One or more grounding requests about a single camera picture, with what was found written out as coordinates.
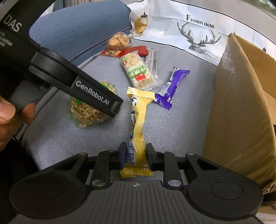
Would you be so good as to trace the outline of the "person's left hand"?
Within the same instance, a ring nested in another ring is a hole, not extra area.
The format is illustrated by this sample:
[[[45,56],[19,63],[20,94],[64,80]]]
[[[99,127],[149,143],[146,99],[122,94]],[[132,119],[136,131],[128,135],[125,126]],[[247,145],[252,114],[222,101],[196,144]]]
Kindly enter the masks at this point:
[[[20,113],[16,113],[15,106],[1,97],[1,151],[24,123],[32,122],[35,117],[35,106],[35,103],[32,102],[26,105]]]

